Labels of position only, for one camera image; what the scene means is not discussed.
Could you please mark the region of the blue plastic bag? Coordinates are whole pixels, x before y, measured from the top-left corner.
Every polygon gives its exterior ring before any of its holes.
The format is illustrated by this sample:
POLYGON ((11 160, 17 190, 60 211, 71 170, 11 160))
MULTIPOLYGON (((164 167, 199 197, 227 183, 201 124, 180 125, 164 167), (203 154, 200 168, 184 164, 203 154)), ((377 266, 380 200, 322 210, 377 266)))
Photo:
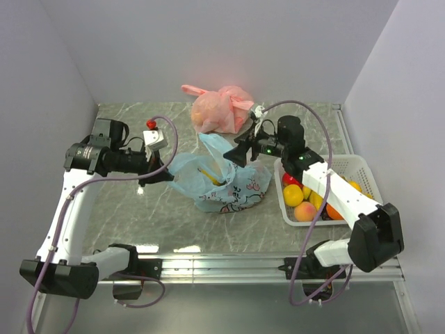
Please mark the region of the blue plastic bag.
POLYGON ((170 186, 194 201, 202 212, 239 212, 261 202, 268 190, 272 175, 259 161, 241 168, 223 157, 233 146, 217 134, 200 134, 206 155, 179 153, 169 165, 174 175, 170 186), (205 170, 222 186, 215 186, 198 171, 205 170))

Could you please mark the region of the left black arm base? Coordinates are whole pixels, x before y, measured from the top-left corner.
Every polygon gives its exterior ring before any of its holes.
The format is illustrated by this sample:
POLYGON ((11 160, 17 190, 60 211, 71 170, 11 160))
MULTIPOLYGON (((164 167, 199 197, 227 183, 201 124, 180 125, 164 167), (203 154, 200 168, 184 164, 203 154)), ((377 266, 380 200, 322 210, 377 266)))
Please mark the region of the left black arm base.
POLYGON ((149 283, 158 284, 163 260, 159 258, 139 260, 132 271, 123 271, 113 276, 113 298, 121 305, 137 301, 149 283))

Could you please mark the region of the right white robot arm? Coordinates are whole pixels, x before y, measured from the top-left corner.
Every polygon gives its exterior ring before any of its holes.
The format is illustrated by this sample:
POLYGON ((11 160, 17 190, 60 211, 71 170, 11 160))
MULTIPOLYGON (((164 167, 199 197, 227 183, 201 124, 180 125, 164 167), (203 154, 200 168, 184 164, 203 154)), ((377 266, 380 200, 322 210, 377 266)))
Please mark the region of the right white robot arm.
POLYGON ((296 116, 282 116, 274 134, 256 122, 235 139, 236 147, 224 158, 238 166, 259 154, 279 157, 284 170, 302 185, 327 199, 346 221, 352 233, 349 239, 324 241, 311 247, 304 256, 309 275, 323 277, 332 266, 355 265, 368 273, 404 250, 399 211, 365 196, 337 175, 329 163, 307 147, 304 128, 296 116))

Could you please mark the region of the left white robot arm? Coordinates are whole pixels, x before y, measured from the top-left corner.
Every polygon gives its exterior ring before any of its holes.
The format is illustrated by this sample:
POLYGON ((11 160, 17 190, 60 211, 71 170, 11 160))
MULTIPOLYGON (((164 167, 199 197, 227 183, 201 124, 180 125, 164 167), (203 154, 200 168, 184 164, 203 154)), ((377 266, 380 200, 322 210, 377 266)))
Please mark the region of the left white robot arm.
POLYGON ((63 188, 51 227, 32 260, 23 260, 20 275, 36 292, 88 299, 97 283, 109 276, 125 280, 140 271, 135 246, 111 244, 96 255, 82 254, 83 240, 103 182, 137 181, 140 186, 169 182, 173 175, 160 151, 167 139, 159 117, 147 121, 138 151, 126 147, 129 126, 98 118, 91 134, 74 143, 65 154, 63 188))

